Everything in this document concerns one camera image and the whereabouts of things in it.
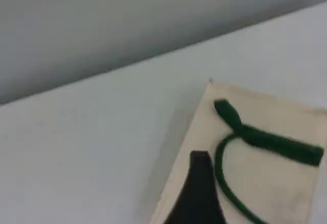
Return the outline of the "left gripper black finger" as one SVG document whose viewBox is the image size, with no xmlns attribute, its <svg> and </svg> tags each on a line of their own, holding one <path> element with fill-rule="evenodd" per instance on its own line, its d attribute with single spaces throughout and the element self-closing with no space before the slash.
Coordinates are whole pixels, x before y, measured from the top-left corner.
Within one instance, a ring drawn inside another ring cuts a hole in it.
<svg viewBox="0 0 327 224">
<path fill-rule="evenodd" d="M 208 151 L 191 151 L 186 180 L 165 223 L 226 223 Z"/>
</svg>

